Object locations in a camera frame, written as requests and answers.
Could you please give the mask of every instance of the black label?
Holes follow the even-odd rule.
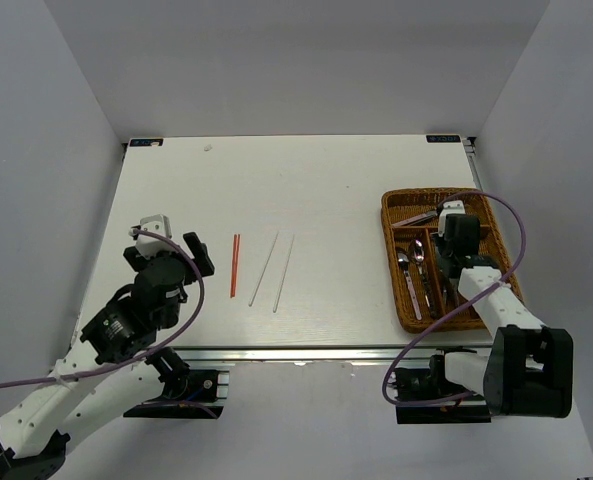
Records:
[[[132,138],[129,141],[130,147],[160,147],[162,145],[162,138]]]
[[[427,143],[460,143],[458,135],[425,135]]]

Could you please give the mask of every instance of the wicker basket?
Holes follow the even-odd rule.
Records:
[[[467,188],[419,188],[409,190],[394,190],[387,192],[382,198],[381,219],[383,222],[383,232],[385,234],[385,245],[387,248],[387,260],[389,271],[392,276],[392,287],[394,289],[394,299],[396,301],[396,312],[403,328],[410,333],[420,333],[429,327],[435,320],[431,318],[429,308],[423,299],[423,284],[418,274],[418,269],[410,267],[409,272],[412,277],[412,283],[419,299],[421,309],[421,320],[417,320],[414,314],[409,291],[405,278],[398,267],[396,258],[396,247],[407,250],[409,243],[418,238],[423,242],[426,253],[426,269],[429,276],[430,286],[435,299],[438,313],[442,317],[451,311],[454,306],[453,299],[449,299],[447,305],[443,304],[443,295],[440,285],[440,272],[438,271],[435,259],[435,252],[430,235],[438,229],[438,219],[434,218],[430,222],[419,226],[392,227],[393,223],[406,218],[419,215],[421,213],[433,210],[436,205],[445,197],[457,192],[472,190]],[[503,244],[502,237],[498,230],[498,225],[494,219],[492,210],[487,199],[482,196],[463,195],[459,198],[465,204],[467,213],[476,214],[481,222],[481,245],[480,253],[491,255],[498,263],[501,271],[509,270],[510,261]],[[520,288],[514,275],[510,278],[512,291],[522,300]],[[439,328],[439,331],[451,330],[471,330],[476,328],[485,328],[473,308],[461,313],[456,318],[445,323]]]

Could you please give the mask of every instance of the red chopstick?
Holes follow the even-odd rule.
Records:
[[[240,233],[234,235],[234,247],[232,251],[232,283],[229,290],[229,298],[236,296],[236,279],[238,277],[238,252],[240,250]]]

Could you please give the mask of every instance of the white chopstick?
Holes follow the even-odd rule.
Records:
[[[278,292],[276,292],[276,301],[274,302],[274,313],[278,310],[278,302],[280,302],[280,294],[283,291],[283,283],[285,283],[285,275],[287,275],[287,267],[289,266],[289,258],[292,256],[292,248],[294,247],[294,239],[296,234],[292,235],[292,243],[289,244],[289,252],[287,252],[287,260],[285,261],[285,269],[283,270],[283,276],[280,279],[280,285],[278,286]]]
[[[276,232],[276,236],[274,237],[274,241],[272,242],[272,246],[269,249],[269,253],[267,254],[267,260],[265,260],[265,265],[263,265],[263,270],[260,272],[260,276],[258,277],[258,282],[256,282],[256,288],[254,288],[254,293],[252,293],[252,297],[249,299],[249,306],[251,307],[254,304],[254,300],[256,299],[256,294],[258,293],[258,289],[260,288],[260,282],[263,281],[263,276],[265,275],[265,270],[267,270],[267,265],[269,264],[269,259],[272,256],[272,252],[274,251],[274,247],[276,246],[276,240],[278,240],[278,234],[280,230]]]

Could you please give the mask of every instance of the chopstick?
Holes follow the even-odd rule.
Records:
[[[258,282],[256,282],[256,288],[254,288],[254,291],[252,292],[252,297],[249,299],[248,305],[250,307],[254,304],[254,300],[256,299],[256,294],[258,293],[258,289],[260,288],[260,282],[263,281],[263,276],[265,275],[265,270],[267,270],[267,265],[269,264],[269,259],[272,258],[272,252],[274,251],[274,247],[276,246],[276,240],[278,240],[279,233],[280,233],[280,231],[276,232],[276,236],[274,237],[272,246],[269,248],[269,253],[267,254],[267,260],[265,260],[263,269],[260,271],[260,276],[258,277]]]
[[[229,290],[229,298],[236,296],[236,279],[238,277],[238,252],[240,250],[240,233],[234,235],[234,247],[232,251],[232,282]]]
[[[432,218],[437,216],[438,212],[436,212],[436,210],[430,210],[429,212],[421,213],[420,215],[416,215],[411,218],[406,218],[400,222],[392,223],[392,227],[411,227],[412,225],[421,225],[425,222],[429,222]]]
[[[292,235],[292,242],[289,244],[289,251],[287,252],[287,260],[285,260],[285,269],[283,270],[283,276],[280,279],[278,285],[278,291],[276,292],[276,300],[274,301],[274,313],[278,310],[278,302],[280,302],[280,294],[283,292],[283,284],[285,283],[285,276],[287,275],[287,267],[289,267],[289,259],[292,256],[292,248],[294,248],[294,239],[296,234]]]

